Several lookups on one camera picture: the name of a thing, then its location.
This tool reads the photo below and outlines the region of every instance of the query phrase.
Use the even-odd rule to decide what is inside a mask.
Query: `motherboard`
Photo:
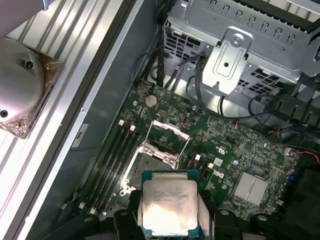
[[[272,214],[298,157],[245,122],[215,120],[189,99],[143,83],[132,90],[84,186],[83,210],[112,216],[141,189],[145,170],[198,170],[198,190],[248,220]]]

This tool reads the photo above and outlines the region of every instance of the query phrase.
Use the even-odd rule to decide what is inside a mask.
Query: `green circuit board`
[[[175,126],[190,136],[179,160],[179,169],[200,169],[199,188],[209,190],[219,208],[230,209],[245,220],[252,214],[275,211],[298,157],[284,156],[283,146],[263,140],[255,130],[244,125],[237,130],[235,122],[214,120],[188,99],[147,83],[129,94],[106,140],[82,194],[88,207],[95,207],[97,213],[105,211],[108,216],[127,207],[130,195],[120,195],[120,182],[153,120]],[[121,135],[120,121],[134,125],[135,135],[130,138]],[[252,141],[243,135],[261,140]],[[150,132],[148,141],[173,155],[180,154],[185,144],[183,139],[162,129]],[[197,165],[199,161],[191,162],[195,161],[196,155],[201,156],[202,165]],[[141,154],[135,160],[136,165],[140,158]],[[239,177],[244,172],[267,183],[259,205],[234,196]],[[127,178],[134,174],[131,170]]]

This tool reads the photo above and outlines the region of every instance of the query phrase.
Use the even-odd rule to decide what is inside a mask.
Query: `integrated circuit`
[[[253,144],[251,142],[246,142],[244,145],[244,149],[251,151],[251,149],[253,148]]]
[[[219,133],[221,133],[223,129],[224,129],[224,125],[219,122],[214,127],[214,130],[216,130]]]

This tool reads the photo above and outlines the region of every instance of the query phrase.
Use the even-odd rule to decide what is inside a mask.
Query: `chipset heatsink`
[[[242,172],[235,185],[233,195],[248,201],[253,205],[259,206],[265,195],[267,187],[268,183],[266,181],[246,172]]]

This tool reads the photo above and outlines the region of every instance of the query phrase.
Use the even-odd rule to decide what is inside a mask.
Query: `red wire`
[[[311,151],[298,151],[298,154],[309,154],[309,155],[313,155],[316,159],[316,161],[320,164],[320,159],[318,157],[318,155],[316,155],[315,153],[311,152]]]

